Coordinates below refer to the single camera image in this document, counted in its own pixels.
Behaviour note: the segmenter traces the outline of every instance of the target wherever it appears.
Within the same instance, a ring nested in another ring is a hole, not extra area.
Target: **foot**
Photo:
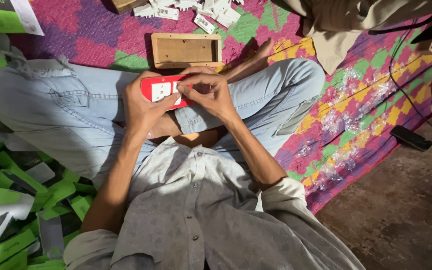
[[[247,78],[268,67],[268,56],[274,47],[275,41],[268,38],[259,46],[253,58],[238,65],[225,76],[228,83],[235,83]]]
[[[181,134],[183,134],[183,132],[181,132],[181,127],[176,120],[174,111],[168,111],[163,114],[156,125],[151,128],[146,139],[159,144],[166,140],[168,136],[176,137]]]

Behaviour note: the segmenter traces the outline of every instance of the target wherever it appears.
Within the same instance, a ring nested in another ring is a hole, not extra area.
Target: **hand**
[[[141,92],[141,80],[150,77],[159,77],[158,73],[143,71],[126,86],[122,93],[124,112],[126,114],[126,130],[149,130],[158,119],[178,100],[180,93],[167,96],[162,101],[151,102]]]
[[[208,113],[214,115],[223,123],[239,118],[231,99],[228,82],[223,75],[219,75],[212,69],[204,66],[195,66],[185,69],[182,73],[195,74],[192,77],[179,82],[177,90],[186,95],[190,100],[196,101]],[[201,92],[190,88],[189,85],[205,84],[210,88]]]

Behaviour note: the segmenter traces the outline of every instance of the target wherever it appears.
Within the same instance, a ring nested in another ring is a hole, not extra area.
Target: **shirt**
[[[285,178],[261,193],[235,161],[168,138],[133,176],[119,235],[94,230],[64,251],[68,270],[363,269]]]

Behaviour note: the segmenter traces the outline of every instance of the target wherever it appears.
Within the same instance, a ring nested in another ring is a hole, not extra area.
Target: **ripped jeans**
[[[120,92],[137,75],[61,60],[17,59],[0,69],[0,121],[99,188],[125,132],[115,124],[124,120]],[[324,81],[318,64],[292,58],[231,83],[229,89],[244,123],[274,156],[309,112]],[[200,105],[178,108],[175,114],[184,134],[221,125]],[[134,173],[157,146],[144,143]],[[244,162],[229,133],[212,149]]]

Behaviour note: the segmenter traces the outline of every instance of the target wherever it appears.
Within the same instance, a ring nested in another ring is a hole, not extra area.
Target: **forearm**
[[[223,121],[262,191],[287,177],[285,170],[256,139],[240,117]]]
[[[82,222],[81,233],[104,229],[118,234],[121,230],[131,176],[146,134],[143,130],[126,131],[113,168]]]

